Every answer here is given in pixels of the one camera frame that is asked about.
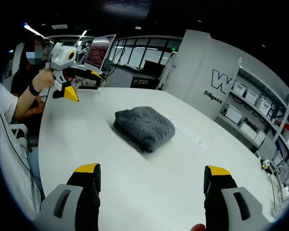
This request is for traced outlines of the person's left hand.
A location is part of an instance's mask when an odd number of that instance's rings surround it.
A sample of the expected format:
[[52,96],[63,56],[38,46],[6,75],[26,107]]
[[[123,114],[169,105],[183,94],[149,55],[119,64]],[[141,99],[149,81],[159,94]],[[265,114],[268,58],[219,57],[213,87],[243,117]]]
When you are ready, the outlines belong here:
[[42,89],[54,84],[53,70],[44,69],[39,72],[32,80],[35,91],[40,92]]

